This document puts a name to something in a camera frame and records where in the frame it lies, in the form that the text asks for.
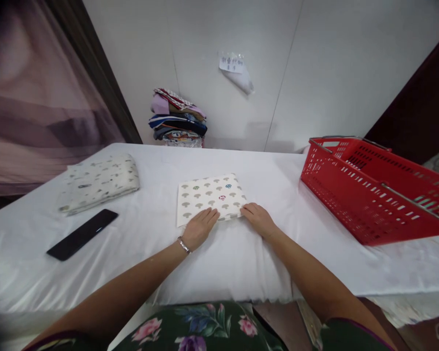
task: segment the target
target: mushroom print fabric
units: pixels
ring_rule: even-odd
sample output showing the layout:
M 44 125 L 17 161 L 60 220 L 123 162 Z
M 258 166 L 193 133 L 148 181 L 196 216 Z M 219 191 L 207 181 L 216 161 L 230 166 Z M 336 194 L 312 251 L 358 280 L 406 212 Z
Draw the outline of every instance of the mushroom print fabric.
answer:
M 59 195 L 59 211 L 75 215 L 140 188 L 137 165 L 129 154 L 110 155 L 68 166 Z
M 218 222 L 240 217 L 239 209 L 245 203 L 245 195 L 234 173 L 181 183 L 177 197 L 177 226 L 186 225 L 208 207 L 218 210 Z

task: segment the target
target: bracelet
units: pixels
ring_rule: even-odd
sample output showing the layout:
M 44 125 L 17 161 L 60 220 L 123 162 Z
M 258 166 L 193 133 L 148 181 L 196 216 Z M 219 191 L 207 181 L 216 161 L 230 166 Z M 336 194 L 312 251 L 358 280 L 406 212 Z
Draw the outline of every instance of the bracelet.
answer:
M 182 241 L 182 237 L 179 236 L 177 238 L 177 241 L 179 242 L 179 244 L 182 246 L 182 248 L 187 252 L 187 254 L 191 254 L 192 251 L 189 250 L 189 248 L 184 244 L 184 242 Z

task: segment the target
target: green floral fabric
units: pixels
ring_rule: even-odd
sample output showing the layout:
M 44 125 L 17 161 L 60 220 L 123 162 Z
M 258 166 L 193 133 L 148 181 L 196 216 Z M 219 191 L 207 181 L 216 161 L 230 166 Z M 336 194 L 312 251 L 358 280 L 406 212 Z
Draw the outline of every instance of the green floral fabric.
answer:
M 116 351 L 284 351 L 250 312 L 234 302 L 181 306 L 158 312 L 126 337 Z
M 320 335 L 320 348 L 326 351 L 390 350 L 369 331 L 348 320 L 328 321 Z M 31 350 L 96 351 L 101 348 L 84 335 L 64 332 Z M 131 332 L 114 350 L 286 351 L 287 348 L 240 304 L 224 301 L 161 310 Z

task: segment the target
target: white table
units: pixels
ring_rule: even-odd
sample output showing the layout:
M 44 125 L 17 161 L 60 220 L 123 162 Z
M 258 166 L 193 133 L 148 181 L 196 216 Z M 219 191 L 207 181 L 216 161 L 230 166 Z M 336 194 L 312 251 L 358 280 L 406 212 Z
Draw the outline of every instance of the white table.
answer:
M 0 210 L 0 318 L 52 319 L 94 290 L 172 243 L 181 181 L 236 173 L 294 241 L 356 295 L 439 292 L 439 236 L 364 247 L 299 182 L 305 155 L 113 144 L 91 159 L 130 153 L 141 189 L 72 217 L 57 213 L 62 175 Z M 73 257 L 44 253 L 102 208 L 120 214 Z M 160 304 L 219 299 L 290 301 L 290 276 L 245 218 L 218 223 L 151 297 Z

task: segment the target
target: smartphone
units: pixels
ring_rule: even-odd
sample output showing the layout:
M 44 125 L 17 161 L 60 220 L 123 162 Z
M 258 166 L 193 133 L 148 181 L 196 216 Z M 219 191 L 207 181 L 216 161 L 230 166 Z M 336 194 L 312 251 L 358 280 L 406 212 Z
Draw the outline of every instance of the smartphone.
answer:
M 81 227 L 69 234 L 65 239 L 50 248 L 47 254 L 55 257 L 59 261 L 68 260 L 118 216 L 117 213 L 110 210 L 102 210 Z

